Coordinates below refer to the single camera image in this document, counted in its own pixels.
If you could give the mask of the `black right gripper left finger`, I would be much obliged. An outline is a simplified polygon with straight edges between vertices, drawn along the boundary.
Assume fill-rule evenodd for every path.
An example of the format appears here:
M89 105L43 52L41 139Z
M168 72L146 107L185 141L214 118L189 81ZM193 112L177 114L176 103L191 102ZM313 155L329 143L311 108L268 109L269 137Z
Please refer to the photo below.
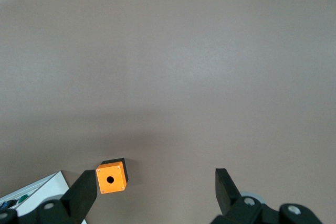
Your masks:
M43 202L20 217L14 209L1 210L1 223L82 223L96 198L96 172L86 170L60 199Z

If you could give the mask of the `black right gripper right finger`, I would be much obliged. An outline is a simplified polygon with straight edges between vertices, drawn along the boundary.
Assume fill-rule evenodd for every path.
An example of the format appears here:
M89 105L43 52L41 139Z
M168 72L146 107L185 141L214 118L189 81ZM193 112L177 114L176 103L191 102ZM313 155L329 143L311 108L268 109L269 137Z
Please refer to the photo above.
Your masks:
M215 190L222 214L212 223L322 223L303 205L288 203L274 210L253 196L242 196L225 168L215 170Z

